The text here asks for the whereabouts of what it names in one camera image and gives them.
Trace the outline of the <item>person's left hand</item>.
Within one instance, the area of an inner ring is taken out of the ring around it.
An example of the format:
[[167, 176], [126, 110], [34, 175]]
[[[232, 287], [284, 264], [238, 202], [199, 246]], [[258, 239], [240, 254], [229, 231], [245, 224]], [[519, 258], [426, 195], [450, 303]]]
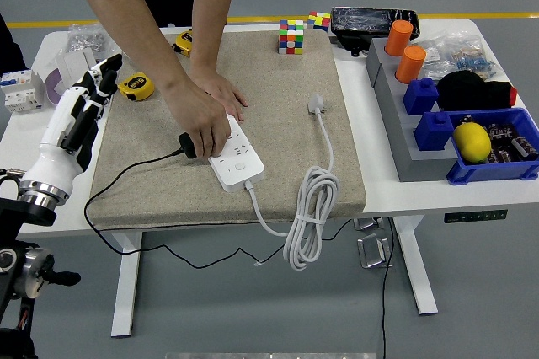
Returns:
[[244, 121], [243, 109], [248, 102], [243, 93], [214, 68], [195, 68], [189, 72], [193, 82], [218, 101], [239, 123]]

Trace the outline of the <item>person's right hand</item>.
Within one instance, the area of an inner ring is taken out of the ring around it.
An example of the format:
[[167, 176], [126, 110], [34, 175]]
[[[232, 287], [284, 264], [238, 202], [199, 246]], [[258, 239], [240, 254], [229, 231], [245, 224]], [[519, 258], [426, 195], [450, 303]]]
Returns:
[[189, 134], [196, 156], [220, 154], [230, 136], [224, 107], [186, 75], [168, 80], [160, 90], [173, 118]]

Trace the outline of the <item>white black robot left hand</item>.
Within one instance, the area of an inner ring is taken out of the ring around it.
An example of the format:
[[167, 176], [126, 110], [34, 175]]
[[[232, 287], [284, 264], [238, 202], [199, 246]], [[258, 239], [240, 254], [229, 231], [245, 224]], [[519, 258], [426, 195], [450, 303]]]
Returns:
[[41, 139], [40, 156], [20, 181], [19, 198], [42, 193], [62, 204], [71, 195], [74, 179], [91, 162], [98, 120], [117, 90], [121, 66], [122, 55], [115, 54], [64, 92]]

